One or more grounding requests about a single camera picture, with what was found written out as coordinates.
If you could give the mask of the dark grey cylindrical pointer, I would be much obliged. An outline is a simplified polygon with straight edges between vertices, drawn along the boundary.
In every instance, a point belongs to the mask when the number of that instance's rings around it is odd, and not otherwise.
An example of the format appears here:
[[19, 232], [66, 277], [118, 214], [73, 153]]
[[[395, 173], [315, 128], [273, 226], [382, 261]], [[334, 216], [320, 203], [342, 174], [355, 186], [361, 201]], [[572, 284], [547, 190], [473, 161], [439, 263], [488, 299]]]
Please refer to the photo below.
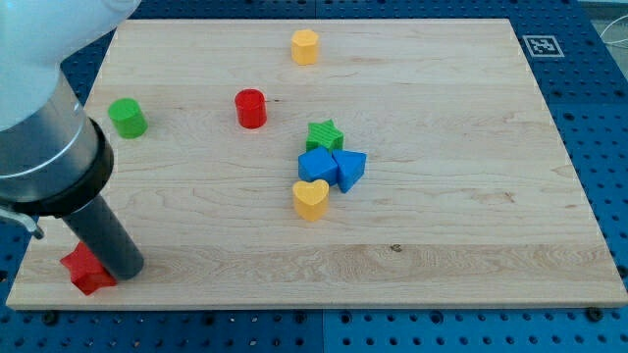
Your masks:
[[116, 280], [141, 272], [142, 254], [101, 195], [62, 220]]

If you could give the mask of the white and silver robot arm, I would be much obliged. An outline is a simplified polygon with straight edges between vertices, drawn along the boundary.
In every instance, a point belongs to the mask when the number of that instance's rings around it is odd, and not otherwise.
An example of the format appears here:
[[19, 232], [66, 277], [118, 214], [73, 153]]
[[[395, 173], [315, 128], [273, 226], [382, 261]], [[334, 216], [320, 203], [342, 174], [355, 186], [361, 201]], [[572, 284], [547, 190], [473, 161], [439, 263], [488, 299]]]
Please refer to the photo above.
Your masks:
[[62, 62], [126, 20], [140, 0], [1, 4], [1, 219], [43, 236], [61, 219], [117, 280], [144, 260], [100, 192], [114, 153], [84, 111]]

